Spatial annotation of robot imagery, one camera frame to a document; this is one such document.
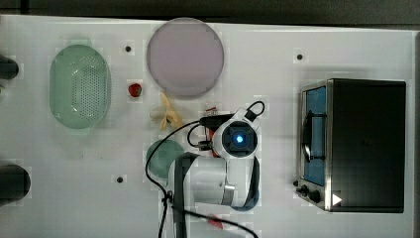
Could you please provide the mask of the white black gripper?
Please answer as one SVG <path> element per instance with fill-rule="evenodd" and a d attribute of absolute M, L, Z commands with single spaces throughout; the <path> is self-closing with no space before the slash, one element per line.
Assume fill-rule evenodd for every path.
<path fill-rule="evenodd" d="M 208 116 L 199 124 L 214 132 L 211 148 L 224 159 L 251 158 L 258 147 L 258 115 L 251 109 L 239 108 L 235 113 Z"/>

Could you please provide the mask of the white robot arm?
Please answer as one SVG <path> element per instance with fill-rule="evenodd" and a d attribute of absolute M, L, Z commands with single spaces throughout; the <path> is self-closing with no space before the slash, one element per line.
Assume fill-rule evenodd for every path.
<path fill-rule="evenodd" d="M 209 147 L 215 155 L 184 153 L 171 164 L 173 208 L 190 209 L 197 203 L 252 208 L 260 182 L 258 115 L 240 108 L 233 114 L 203 117 L 198 124 L 214 131 Z"/>

